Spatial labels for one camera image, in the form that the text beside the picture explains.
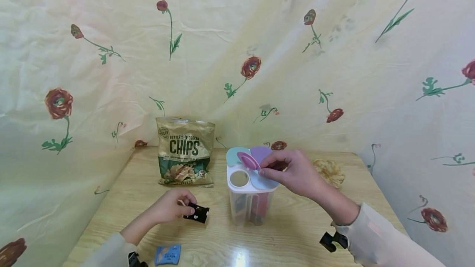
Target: cereal dispenser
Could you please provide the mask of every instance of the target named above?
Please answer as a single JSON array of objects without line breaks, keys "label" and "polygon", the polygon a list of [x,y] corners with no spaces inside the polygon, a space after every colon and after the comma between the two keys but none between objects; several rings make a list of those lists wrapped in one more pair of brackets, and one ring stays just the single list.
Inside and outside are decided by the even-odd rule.
[{"label": "cereal dispenser", "polygon": [[226,154],[232,221],[262,225],[278,182],[259,175],[260,162],[272,151],[265,146],[231,148]]}]

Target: container lid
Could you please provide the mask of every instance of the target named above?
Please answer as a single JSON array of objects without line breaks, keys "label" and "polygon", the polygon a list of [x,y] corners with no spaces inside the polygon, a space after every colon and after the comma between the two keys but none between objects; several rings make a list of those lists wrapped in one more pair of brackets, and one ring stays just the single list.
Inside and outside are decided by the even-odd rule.
[{"label": "container lid", "polygon": [[[226,154],[228,187],[238,193],[272,192],[279,185],[278,182],[259,175],[260,163],[272,152],[265,146],[254,146],[251,149],[238,146],[231,148]],[[235,172],[243,171],[249,176],[249,182],[244,186],[235,186],[230,178]]]}]

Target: left hand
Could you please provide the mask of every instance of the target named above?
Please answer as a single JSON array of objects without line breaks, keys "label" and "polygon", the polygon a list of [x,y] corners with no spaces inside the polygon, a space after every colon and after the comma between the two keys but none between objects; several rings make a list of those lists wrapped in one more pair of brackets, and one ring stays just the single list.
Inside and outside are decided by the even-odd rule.
[{"label": "left hand", "polygon": [[195,196],[187,189],[171,189],[159,198],[144,212],[154,224],[169,223],[176,218],[195,213],[195,209],[189,206],[183,206],[190,202],[197,203]]}]

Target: chips bag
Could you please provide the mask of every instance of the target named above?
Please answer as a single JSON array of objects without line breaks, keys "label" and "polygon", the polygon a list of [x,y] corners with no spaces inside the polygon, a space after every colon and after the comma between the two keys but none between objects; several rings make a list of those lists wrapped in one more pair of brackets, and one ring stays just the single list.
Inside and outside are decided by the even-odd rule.
[{"label": "chips bag", "polygon": [[157,117],[159,183],[213,187],[208,172],[215,124]]}]

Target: red rose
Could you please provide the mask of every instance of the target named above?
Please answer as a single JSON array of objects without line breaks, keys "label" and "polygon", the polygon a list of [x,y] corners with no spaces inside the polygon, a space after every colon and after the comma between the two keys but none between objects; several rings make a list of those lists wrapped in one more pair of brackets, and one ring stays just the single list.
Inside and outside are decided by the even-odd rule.
[{"label": "red rose", "polygon": [[430,229],[436,232],[447,232],[447,221],[440,211],[435,208],[426,207],[421,210],[422,218],[426,221],[426,224]]},{"label": "red rose", "polygon": [[157,2],[157,8],[161,12],[165,12],[168,8],[168,3],[165,0],[160,0]]},{"label": "red rose", "polygon": [[135,147],[136,148],[141,148],[142,146],[147,146],[148,142],[144,142],[143,140],[137,140],[135,142]]},{"label": "red rose", "polygon": [[475,60],[462,69],[462,74],[468,79],[475,80]]},{"label": "red rose", "polygon": [[45,97],[45,104],[54,120],[71,116],[73,97],[61,88],[50,90]]},{"label": "red rose", "polygon": [[303,23],[306,25],[312,25],[313,21],[315,21],[315,17],[317,16],[317,13],[315,12],[315,9],[310,9],[305,17],[303,17]]},{"label": "red rose", "polygon": [[84,37],[84,34],[81,32],[81,29],[77,27],[75,24],[71,24],[71,34],[76,38],[80,39]]},{"label": "red rose", "polygon": [[252,79],[261,66],[261,58],[249,57],[241,67],[241,74],[247,79]]},{"label": "red rose", "polygon": [[341,116],[343,116],[343,114],[344,113],[341,108],[335,109],[327,116],[327,123],[331,123],[338,120]]},{"label": "red rose", "polygon": [[287,143],[285,143],[284,141],[276,141],[274,143],[272,143],[270,149],[272,149],[272,151],[280,151],[280,150],[283,150],[287,148]]},{"label": "red rose", "polygon": [[24,238],[19,238],[0,248],[0,267],[13,266],[26,249]]}]

